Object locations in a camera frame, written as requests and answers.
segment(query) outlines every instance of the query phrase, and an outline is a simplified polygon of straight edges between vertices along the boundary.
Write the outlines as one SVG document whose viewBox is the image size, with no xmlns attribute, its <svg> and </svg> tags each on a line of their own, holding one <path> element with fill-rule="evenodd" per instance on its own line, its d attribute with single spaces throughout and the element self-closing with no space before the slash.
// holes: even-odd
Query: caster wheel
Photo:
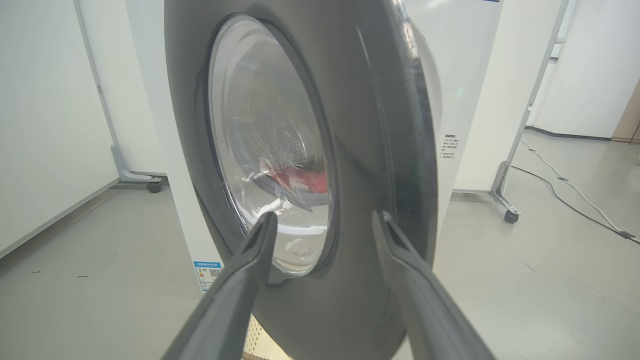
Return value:
<svg viewBox="0 0 640 360">
<path fill-rule="evenodd" d="M 149 183 L 147 184 L 147 190 L 149 190 L 150 193 L 157 193 L 162 190 L 162 185 L 160 185 L 160 183 Z"/>
<path fill-rule="evenodd" d="M 513 224 L 518 221 L 518 214 L 514 214 L 507 210 L 507 212 L 504 213 L 504 221 L 508 222 L 509 224 Z"/>
</svg>

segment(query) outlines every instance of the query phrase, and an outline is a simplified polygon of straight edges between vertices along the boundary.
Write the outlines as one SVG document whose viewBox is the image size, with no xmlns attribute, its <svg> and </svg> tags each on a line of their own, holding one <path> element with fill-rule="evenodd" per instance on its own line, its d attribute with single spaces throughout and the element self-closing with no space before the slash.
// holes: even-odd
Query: energy label sticker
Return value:
<svg viewBox="0 0 640 360">
<path fill-rule="evenodd" d="M 218 278 L 222 268 L 220 263 L 207 263 L 205 261 L 194 261 L 193 266 L 196 268 L 196 274 L 198 275 L 198 281 L 200 281 L 200 287 L 202 292 L 209 290 L 213 282 Z"/>
</svg>

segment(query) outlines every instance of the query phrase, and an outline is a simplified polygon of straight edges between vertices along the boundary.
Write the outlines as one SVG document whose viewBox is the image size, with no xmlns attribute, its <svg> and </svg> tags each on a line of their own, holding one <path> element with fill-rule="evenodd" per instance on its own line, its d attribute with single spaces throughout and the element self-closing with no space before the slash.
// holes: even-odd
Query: round glass door window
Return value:
<svg viewBox="0 0 640 360">
<path fill-rule="evenodd" d="M 276 38 L 236 15 L 220 29 L 209 64 L 209 111 L 231 208 L 248 233 L 278 215 L 273 264 L 305 275 L 328 227 L 326 158 L 307 92 Z"/>
</svg>

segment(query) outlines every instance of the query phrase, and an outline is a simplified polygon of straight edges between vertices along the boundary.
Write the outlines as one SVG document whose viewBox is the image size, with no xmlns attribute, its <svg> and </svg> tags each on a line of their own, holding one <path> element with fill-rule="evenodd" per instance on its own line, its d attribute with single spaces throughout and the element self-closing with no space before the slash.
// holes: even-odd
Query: white cable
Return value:
<svg viewBox="0 0 640 360">
<path fill-rule="evenodd" d="M 575 187 L 573 184 L 571 184 L 571 183 L 569 182 L 569 180 L 567 180 L 567 179 L 565 179 L 565 178 L 564 178 L 564 176 L 560 175 L 560 173 L 558 172 L 558 170 L 556 170 L 556 168 L 554 168 L 553 166 L 551 166 L 551 164 L 550 164 L 550 163 L 548 163 L 548 162 L 547 162 L 547 161 L 542 157 L 542 155 L 538 154 L 538 152 L 537 152 L 537 151 L 535 151 L 531 146 L 529 146 L 529 144 L 528 144 L 528 143 L 525 143 L 525 142 L 524 142 L 524 140 L 522 140 L 522 139 L 520 139 L 520 141 L 521 141 L 523 144 L 525 144 L 525 145 L 529 148 L 529 150 L 530 150 L 531 152 L 533 152 L 533 153 L 534 153 L 535 155 L 537 155 L 537 156 L 538 156 L 542 161 L 544 161 L 544 162 L 545 162 L 545 164 L 547 164 L 547 166 L 548 166 L 548 167 L 550 167 L 550 168 L 551 168 L 551 169 L 552 169 L 552 170 L 553 170 L 553 171 L 558 175 L 558 178 L 559 178 L 560 180 L 562 180 L 562 181 L 566 182 L 569 186 L 571 186 L 572 188 L 576 189 L 576 190 L 578 191 L 578 193 L 580 194 L 580 196 L 581 196 L 581 197 L 582 197 L 582 198 L 583 198 L 583 199 L 584 199 L 584 200 L 585 200 L 589 205 L 591 205 L 591 207 L 593 207 L 594 209 L 596 209 L 596 210 L 599 212 L 599 214 L 600 214 L 600 215 L 602 215 L 602 217 L 603 217 L 603 218 L 604 218 L 604 219 L 609 223 L 609 225 L 611 225 L 611 226 L 612 226 L 612 227 L 613 227 L 617 232 L 619 232 L 619 233 L 621 232 L 621 230 L 620 230 L 620 229 L 618 229 L 618 227 L 617 227 L 617 226 L 615 226 L 615 225 L 611 222 L 611 220 L 609 220 L 609 218 L 607 217 L 607 215 L 605 215 L 605 214 L 604 214 L 604 212 L 603 212 L 602 210 L 600 210 L 600 208 L 599 208 L 599 207 L 595 206 L 591 201 L 589 201 L 589 200 L 584 196 L 584 194 L 582 193 L 582 191 L 580 191 L 580 189 L 578 189 L 578 188 L 577 188 L 577 187 Z"/>
</svg>

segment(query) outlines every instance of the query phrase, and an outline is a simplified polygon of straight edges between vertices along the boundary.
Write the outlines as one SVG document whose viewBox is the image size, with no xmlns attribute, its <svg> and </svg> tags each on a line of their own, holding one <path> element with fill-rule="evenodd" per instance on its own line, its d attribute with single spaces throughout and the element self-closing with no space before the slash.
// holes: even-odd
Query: washing machine door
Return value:
<svg viewBox="0 0 640 360">
<path fill-rule="evenodd" d="M 294 359 L 390 359 L 405 329 L 373 211 L 433 261 L 436 154 L 400 0 L 167 0 L 173 109 L 223 260 L 278 215 L 254 315 Z"/>
</svg>

